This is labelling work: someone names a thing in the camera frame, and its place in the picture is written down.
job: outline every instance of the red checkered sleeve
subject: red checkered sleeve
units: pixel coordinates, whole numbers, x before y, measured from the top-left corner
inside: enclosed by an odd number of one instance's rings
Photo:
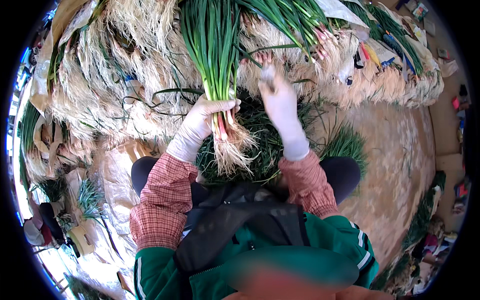
[[[175,250],[192,209],[190,184],[197,168],[164,153],[148,175],[140,204],[130,210],[130,232],[137,251],[148,247]]]
[[[283,157],[278,167],[288,181],[288,202],[302,205],[304,211],[317,217],[338,213],[333,189],[312,150],[299,161],[288,161]]]

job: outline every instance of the white stripe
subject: white stripe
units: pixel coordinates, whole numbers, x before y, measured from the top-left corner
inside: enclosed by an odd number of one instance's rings
[[[141,298],[139,297],[139,299],[145,299],[146,296],[145,296],[145,293],[144,293],[144,289],[142,288],[142,285],[140,284],[140,280],[142,280],[142,273],[140,272],[141,269],[142,269],[142,258],[139,257],[137,261],[138,261],[138,265],[137,265],[137,288],[138,288],[138,292],[140,293],[139,296],[142,296]]]
[[[370,257],[370,252],[367,251],[367,254],[365,254],[365,256],[363,257],[363,259],[361,260],[361,262],[359,262],[359,264],[357,265],[357,267],[359,268],[359,270],[365,265],[365,263],[367,262],[368,258]]]
[[[363,231],[359,232],[359,246],[363,248]]]

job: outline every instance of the zipper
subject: zipper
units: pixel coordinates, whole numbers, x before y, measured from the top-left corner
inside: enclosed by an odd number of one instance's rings
[[[206,272],[210,272],[210,271],[212,271],[212,270],[215,270],[215,269],[220,268],[221,266],[223,266],[223,264],[218,265],[218,266],[213,267],[213,268],[210,268],[210,269],[206,269],[205,271],[201,271],[201,272],[199,272],[199,273],[193,274],[193,275],[190,276],[190,277],[195,277],[195,276],[197,276],[197,275],[200,275],[200,274],[203,274],[203,273],[206,273]]]
[[[248,250],[255,250],[255,245],[252,242],[252,235],[250,234],[250,229],[246,227],[247,230],[247,244],[248,244]]]

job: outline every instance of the white glove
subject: white glove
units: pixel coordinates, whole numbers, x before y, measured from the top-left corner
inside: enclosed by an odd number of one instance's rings
[[[212,134],[211,115],[232,108],[235,108],[235,112],[239,111],[240,100],[209,101],[205,95],[201,95],[168,144],[167,153],[178,160],[193,163],[204,139]]]
[[[258,88],[265,111],[282,138],[283,156],[289,161],[305,158],[310,143],[297,116],[297,93],[293,86],[273,66],[266,66]]]

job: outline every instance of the green jacket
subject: green jacket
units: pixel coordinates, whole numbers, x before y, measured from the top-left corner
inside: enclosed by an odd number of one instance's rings
[[[372,245],[358,226],[343,216],[331,216],[324,220],[305,213],[305,227],[312,247],[332,250],[353,260],[360,271],[355,285],[369,288],[378,271]],[[246,225],[235,234],[238,244],[230,241],[217,257],[216,267],[190,277],[193,299],[222,299],[235,292],[220,277],[221,266],[229,258],[248,251],[249,242],[255,248],[276,246],[265,240]],[[172,249],[151,247],[140,250],[135,257],[134,284],[137,298],[180,299],[178,271],[173,262]]]

